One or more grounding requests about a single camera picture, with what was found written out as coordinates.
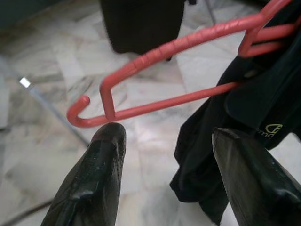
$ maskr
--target marble floor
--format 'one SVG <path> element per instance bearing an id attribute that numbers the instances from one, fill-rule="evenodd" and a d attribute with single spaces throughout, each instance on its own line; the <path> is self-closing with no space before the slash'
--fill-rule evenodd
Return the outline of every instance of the marble floor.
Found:
<path id="1" fill-rule="evenodd" d="M 211 0 L 218 22 L 258 11 L 239 0 Z M 210 26 L 204 2 L 185 6 L 180 36 Z M 237 54 L 243 33 L 197 46 L 158 63 L 113 89 L 118 110 L 214 86 Z M 100 81 L 134 59 L 115 54 L 97 0 L 67 0 L 0 33 L 0 55 L 17 73 L 2 70 L 7 129 L 0 130 L 0 225 L 51 199 L 85 147 L 17 83 L 25 76 L 65 115 L 83 94 L 91 105 L 82 113 L 103 113 Z M 181 203 L 169 188 L 177 170 L 173 157 L 180 126 L 204 102 L 195 101 L 123 120 L 127 131 L 117 226 L 212 226 L 198 204 Z M 97 128 L 77 129 L 90 140 Z M 273 155 L 301 182 L 300 145 L 288 136 Z M 40 225 L 47 209 L 20 222 Z M 237 226 L 228 206 L 222 226 Z"/>

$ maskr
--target black object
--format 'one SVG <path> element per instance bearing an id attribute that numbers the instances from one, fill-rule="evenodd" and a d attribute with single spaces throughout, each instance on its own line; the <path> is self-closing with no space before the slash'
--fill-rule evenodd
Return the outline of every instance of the black object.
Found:
<path id="1" fill-rule="evenodd" d="M 114 226 L 125 153 L 123 126 L 102 126 L 63 181 L 41 225 Z"/>
<path id="2" fill-rule="evenodd" d="M 0 0 L 0 30 L 62 0 Z"/>
<path id="3" fill-rule="evenodd" d="M 100 0 L 112 48 L 143 54 L 178 37 L 185 0 Z"/>
<path id="4" fill-rule="evenodd" d="M 269 25 L 294 21 L 300 12 L 301 1 L 293 1 Z M 212 152 L 214 128 L 238 129 L 267 149 L 290 132 L 301 138 L 301 32 L 291 39 L 281 51 L 237 57 L 218 84 L 243 84 L 209 98 L 181 127 L 174 153 L 180 167 L 170 186 L 180 201 L 199 202 L 218 225 L 228 198 Z"/>
<path id="5" fill-rule="evenodd" d="M 217 129 L 213 152 L 240 226 L 299 226 L 301 185 L 256 140 Z"/>

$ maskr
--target clothes hanger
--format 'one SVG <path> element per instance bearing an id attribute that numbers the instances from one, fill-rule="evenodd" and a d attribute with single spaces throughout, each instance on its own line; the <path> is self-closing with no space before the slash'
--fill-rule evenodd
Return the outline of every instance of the clothes hanger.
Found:
<path id="1" fill-rule="evenodd" d="M 69 108 L 67 112 L 68 121 L 76 127 L 90 128 L 111 121 L 119 121 L 205 97 L 219 95 L 234 89 L 240 84 L 239 82 L 230 82 L 214 88 L 204 89 L 138 107 L 132 107 L 118 112 L 114 109 L 111 92 L 111 89 L 118 83 L 161 60 L 170 58 L 174 54 L 196 45 L 236 32 L 246 30 L 246 34 L 238 48 L 238 55 L 240 57 L 254 57 L 282 48 L 285 46 L 283 42 L 271 40 L 281 39 L 296 32 L 301 24 L 301 17 L 299 17 L 295 24 L 285 24 L 267 28 L 264 28 L 264 26 L 277 12 L 292 1 L 293 0 L 272 0 L 258 14 L 217 24 L 182 38 L 178 38 L 147 52 L 104 78 L 100 84 L 99 92 L 105 115 L 89 119 L 80 118 L 79 114 L 90 104 L 90 98 L 88 96 L 82 96 Z"/>

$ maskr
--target black pointed object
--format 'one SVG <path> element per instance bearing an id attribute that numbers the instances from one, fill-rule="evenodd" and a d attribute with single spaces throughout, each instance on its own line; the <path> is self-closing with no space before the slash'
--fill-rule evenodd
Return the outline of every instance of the black pointed object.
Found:
<path id="1" fill-rule="evenodd" d="M 126 153 L 126 132 L 109 123 L 71 169 L 42 226 L 114 226 Z"/>
<path id="2" fill-rule="evenodd" d="M 258 142 L 216 129 L 214 156 L 240 226 L 301 225 L 301 186 Z"/>

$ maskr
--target logo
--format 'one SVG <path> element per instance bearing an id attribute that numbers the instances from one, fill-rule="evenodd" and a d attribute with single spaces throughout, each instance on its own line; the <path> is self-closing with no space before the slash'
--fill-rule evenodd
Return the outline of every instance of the logo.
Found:
<path id="1" fill-rule="evenodd" d="M 270 125 L 267 125 L 265 127 L 265 130 L 268 132 L 268 133 L 272 133 L 272 134 L 276 134 L 279 132 L 279 130 L 283 127 L 283 125 L 281 124 L 270 124 Z"/>
<path id="2" fill-rule="evenodd" d="M 262 131 L 260 129 L 257 129 L 256 131 L 264 137 L 272 138 L 276 133 L 281 130 L 283 127 L 282 124 L 270 124 L 265 127 L 265 131 Z"/>

